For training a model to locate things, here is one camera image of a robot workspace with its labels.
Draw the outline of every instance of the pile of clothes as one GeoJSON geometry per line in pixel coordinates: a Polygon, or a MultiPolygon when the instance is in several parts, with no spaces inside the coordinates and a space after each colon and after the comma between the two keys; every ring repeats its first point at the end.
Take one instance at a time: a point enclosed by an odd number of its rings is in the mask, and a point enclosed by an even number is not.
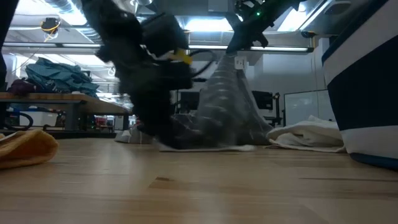
{"type": "Polygon", "coordinates": [[[26,66],[27,79],[16,80],[7,90],[15,95],[28,93],[71,93],[79,91],[88,96],[97,97],[97,84],[82,72],[78,65],[53,63],[40,58],[35,64],[26,66]]]}

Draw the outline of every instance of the wooden table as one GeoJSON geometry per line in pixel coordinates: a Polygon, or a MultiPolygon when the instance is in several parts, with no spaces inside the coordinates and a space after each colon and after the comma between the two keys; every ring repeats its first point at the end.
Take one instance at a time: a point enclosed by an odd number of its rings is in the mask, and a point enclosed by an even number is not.
{"type": "Polygon", "coordinates": [[[397,223],[398,173],[347,154],[59,143],[49,163],[0,172],[0,224],[397,223]]]}
{"type": "Polygon", "coordinates": [[[123,129],[129,127],[129,110],[82,94],[31,93],[26,97],[20,97],[11,93],[0,93],[0,119],[2,121],[4,121],[4,113],[8,103],[26,103],[66,111],[65,130],[67,131],[77,130],[78,119],[86,118],[89,114],[124,116],[123,129]]]}

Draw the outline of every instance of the teal fabric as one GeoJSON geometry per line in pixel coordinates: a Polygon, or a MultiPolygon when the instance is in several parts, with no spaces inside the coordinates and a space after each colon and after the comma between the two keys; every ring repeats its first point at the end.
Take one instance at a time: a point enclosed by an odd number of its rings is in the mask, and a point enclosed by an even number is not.
{"type": "Polygon", "coordinates": [[[53,63],[45,58],[39,58],[35,64],[26,66],[28,81],[37,85],[38,92],[71,93],[80,91],[86,95],[97,97],[97,84],[86,76],[78,65],[53,63]]]}

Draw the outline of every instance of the ceiling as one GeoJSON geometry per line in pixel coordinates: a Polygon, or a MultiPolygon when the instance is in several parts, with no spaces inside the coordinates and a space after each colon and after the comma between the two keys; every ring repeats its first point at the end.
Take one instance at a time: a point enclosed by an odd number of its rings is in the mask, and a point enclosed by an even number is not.
{"type": "MultiPolygon", "coordinates": [[[[176,15],[180,25],[184,28],[194,20],[222,20],[223,13],[233,11],[234,0],[153,0],[148,6],[138,5],[138,0],[114,0],[115,3],[124,10],[135,12],[139,19],[150,16],[155,12],[169,12],[176,15]]],[[[307,0],[300,5],[304,19],[320,7],[320,5],[330,0],[307,0]]],[[[344,13],[337,16],[328,16],[321,13],[306,30],[311,30],[317,34],[339,34],[344,29],[350,17],[356,15],[370,0],[351,0],[351,6],[344,13]]],[[[44,42],[48,37],[41,31],[39,25],[46,17],[57,17],[62,20],[62,29],[59,30],[57,38],[49,39],[53,43],[82,43],[91,44],[100,40],[95,39],[92,29],[75,29],[76,26],[85,24],[82,13],[60,12],[59,7],[51,7],[55,3],[73,5],[73,10],[78,12],[80,7],[79,0],[19,0],[15,16],[12,20],[10,31],[6,37],[6,42],[44,42]]],[[[269,40],[269,45],[289,46],[289,47],[308,47],[311,42],[304,39],[300,32],[278,32],[281,25],[287,19],[289,9],[276,21],[274,27],[265,30],[264,35],[269,40]]],[[[233,32],[222,30],[219,32],[190,32],[189,41],[192,45],[228,45],[233,32]]],[[[93,79],[98,82],[108,82],[115,79],[109,72],[112,64],[105,64],[97,59],[93,53],[95,49],[29,49],[5,47],[4,52],[18,54],[21,58],[29,58],[33,61],[37,57],[46,57],[54,62],[70,63],[79,65],[82,69],[91,70],[93,79]]],[[[241,52],[250,63],[255,63],[262,52],[241,52]]],[[[199,55],[194,58],[197,61],[207,60],[207,55],[199,55]]]]}

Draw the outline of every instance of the black cable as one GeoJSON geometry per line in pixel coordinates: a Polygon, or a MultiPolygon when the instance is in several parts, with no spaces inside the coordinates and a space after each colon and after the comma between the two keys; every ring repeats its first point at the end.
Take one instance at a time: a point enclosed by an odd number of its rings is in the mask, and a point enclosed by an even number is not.
{"type": "Polygon", "coordinates": [[[11,131],[27,131],[29,128],[31,128],[33,126],[33,118],[31,116],[29,116],[28,114],[15,112],[15,111],[7,111],[6,114],[13,114],[13,115],[16,115],[16,116],[24,116],[29,121],[29,124],[27,126],[23,127],[23,128],[14,128],[14,127],[6,124],[6,122],[4,122],[3,126],[5,128],[7,128],[8,130],[11,130],[11,131]]]}
{"type": "Polygon", "coordinates": [[[215,62],[217,60],[217,54],[215,54],[213,51],[207,50],[207,49],[196,50],[196,51],[190,53],[189,56],[192,57],[192,56],[200,54],[200,53],[210,53],[211,54],[211,59],[203,68],[201,68],[199,71],[195,72],[192,75],[192,78],[194,78],[194,77],[198,76],[199,74],[201,74],[202,72],[204,72],[207,68],[210,67],[210,65],[213,62],[215,62]]]}

